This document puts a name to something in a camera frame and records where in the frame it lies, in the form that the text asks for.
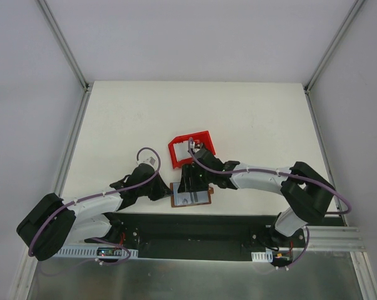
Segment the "silver VIP card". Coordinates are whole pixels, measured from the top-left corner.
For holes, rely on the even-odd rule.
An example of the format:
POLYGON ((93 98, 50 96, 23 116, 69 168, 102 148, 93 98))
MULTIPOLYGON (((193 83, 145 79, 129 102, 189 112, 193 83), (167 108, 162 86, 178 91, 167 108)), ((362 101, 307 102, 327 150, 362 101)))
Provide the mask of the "silver VIP card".
POLYGON ((174 197, 175 206, 185 206, 193 203, 193 197, 190 192, 177 193, 174 197))
POLYGON ((193 192, 192 197, 195 204, 205 204, 210 202, 207 191, 193 192))

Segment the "brown leather card holder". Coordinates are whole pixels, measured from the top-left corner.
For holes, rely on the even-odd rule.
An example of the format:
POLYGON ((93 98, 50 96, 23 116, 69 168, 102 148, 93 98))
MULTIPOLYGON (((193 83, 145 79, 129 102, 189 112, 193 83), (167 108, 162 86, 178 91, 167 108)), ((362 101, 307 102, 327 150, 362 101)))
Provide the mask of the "brown leather card holder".
POLYGON ((200 192, 178 192, 179 183, 172 182, 170 190, 173 192, 171 195, 171 207, 183 208, 191 206, 201 206, 211 204, 211 196, 214 194, 214 189, 209 187, 207 191, 200 192))

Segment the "red plastic bin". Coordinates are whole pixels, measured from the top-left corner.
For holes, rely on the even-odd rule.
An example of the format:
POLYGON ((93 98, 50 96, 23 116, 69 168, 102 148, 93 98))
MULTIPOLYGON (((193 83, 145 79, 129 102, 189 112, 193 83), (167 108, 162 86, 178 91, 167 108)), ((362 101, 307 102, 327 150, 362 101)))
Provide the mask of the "red plastic bin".
POLYGON ((189 142, 203 143, 203 146, 212 154, 216 154, 209 131, 200 131, 191 134, 176 136, 168 143, 169 155, 173 169, 181 169, 183 165, 190 164, 193 159, 189 153, 189 142))

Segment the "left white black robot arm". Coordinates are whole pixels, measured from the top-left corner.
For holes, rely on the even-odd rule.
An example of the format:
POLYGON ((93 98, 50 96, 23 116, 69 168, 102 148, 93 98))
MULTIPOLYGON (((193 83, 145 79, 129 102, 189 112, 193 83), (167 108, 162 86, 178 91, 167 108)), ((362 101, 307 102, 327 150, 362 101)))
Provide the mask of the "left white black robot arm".
POLYGON ((45 261, 63 246, 80 241, 101 239, 123 244, 125 228, 113 213, 134 205, 141 197, 157 201, 172 195, 159 173, 146 163, 109 186, 108 192, 82 199, 45 195, 16 229, 29 256, 45 261))

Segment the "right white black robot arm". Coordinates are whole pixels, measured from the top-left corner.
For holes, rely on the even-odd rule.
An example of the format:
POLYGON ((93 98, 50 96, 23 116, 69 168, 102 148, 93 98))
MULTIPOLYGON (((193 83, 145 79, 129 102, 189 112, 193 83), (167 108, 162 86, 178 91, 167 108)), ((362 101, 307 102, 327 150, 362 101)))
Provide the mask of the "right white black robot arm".
POLYGON ((333 198, 333 187, 305 162, 282 170, 261 169, 239 161, 222 162, 202 148, 194 161, 182 166, 179 193, 206 191, 210 184, 221 189, 256 189, 285 198, 289 208, 278 214, 269 229, 270 241, 284 246, 303 226, 321 222, 333 198))

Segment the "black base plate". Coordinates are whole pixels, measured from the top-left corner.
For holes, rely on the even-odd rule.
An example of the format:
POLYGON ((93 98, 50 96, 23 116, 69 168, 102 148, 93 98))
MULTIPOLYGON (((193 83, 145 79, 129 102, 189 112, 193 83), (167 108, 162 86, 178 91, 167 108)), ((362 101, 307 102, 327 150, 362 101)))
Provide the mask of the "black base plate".
POLYGON ((273 241, 275 216, 195 214, 138 214, 108 212, 118 233, 109 241, 136 250, 141 259, 250 261, 252 253, 279 249, 286 253, 304 248, 306 234, 273 241))

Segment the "left aluminium frame post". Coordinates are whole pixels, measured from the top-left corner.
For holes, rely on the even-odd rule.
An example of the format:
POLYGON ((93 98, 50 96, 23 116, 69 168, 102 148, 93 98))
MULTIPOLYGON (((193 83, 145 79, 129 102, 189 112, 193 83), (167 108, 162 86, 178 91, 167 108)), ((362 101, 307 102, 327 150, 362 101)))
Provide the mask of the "left aluminium frame post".
POLYGON ((56 43, 58 44, 58 47, 60 48, 62 54, 64 55, 64 58, 66 59, 66 62, 71 68, 79 85, 81 86, 84 92, 88 91, 90 87, 89 82, 84 76, 48 2, 45 0, 37 0, 35 1, 35 3, 37 4, 37 7, 39 8, 45 21, 47 22, 48 28, 52 32, 56 40, 56 43))

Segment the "aluminium frame post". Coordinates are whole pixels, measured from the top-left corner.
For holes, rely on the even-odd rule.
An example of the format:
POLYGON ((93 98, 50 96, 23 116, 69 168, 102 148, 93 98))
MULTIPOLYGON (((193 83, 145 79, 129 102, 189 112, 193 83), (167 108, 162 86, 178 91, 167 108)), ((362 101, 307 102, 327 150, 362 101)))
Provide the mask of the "aluminium frame post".
POLYGON ((37 7, 39 8, 45 21, 47 22, 48 28, 52 32, 56 40, 56 43, 58 44, 58 47, 60 48, 62 54, 64 55, 64 58, 66 59, 66 62, 71 68, 79 85, 81 86, 84 92, 88 91, 90 87, 89 82, 84 76, 48 2, 45 0, 37 0, 35 1, 35 3, 37 4, 37 7))
POLYGON ((324 71, 325 67, 333 57, 341 42, 343 41, 351 25, 354 23, 355 19, 358 17, 362 8, 367 2, 367 0, 356 0, 353 2, 349 11, 346 13, 346 16, 344 17, 343 21, 341 22, 337 31, 335 32, 332 40, 328 44, 328 47, 324 51, 321 59, 316 65, 316 68, 313 71, 311 77, 303 86, 305 94, 309 94, 309 92, 312 90, 320 75, 324 71))

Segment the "right aluminium frame post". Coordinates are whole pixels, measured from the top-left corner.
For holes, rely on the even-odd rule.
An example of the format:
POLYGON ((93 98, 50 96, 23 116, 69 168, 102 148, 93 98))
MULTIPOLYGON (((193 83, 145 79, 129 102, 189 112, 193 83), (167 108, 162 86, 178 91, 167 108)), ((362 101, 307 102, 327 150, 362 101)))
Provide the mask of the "right aluminium frame post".
POLYGON ((324 71, 325 67, 333 57, 341 42, 343 41, 351 25, 354 23, 355 19, 358 17, 362 8, 367 2, 367 0, 356 0, 353 2, 349 11, 346 13, 346 16, 344 17, 343 21, 341 22, 337 31, 335 32, 332 40, 328 44, 328 47, 324 51, 321 59, 316 65, 316 68, 313 71, 311 77, 303 86, 305 94, 309 94, 309 92, 312 90, 320 75, 324 71))

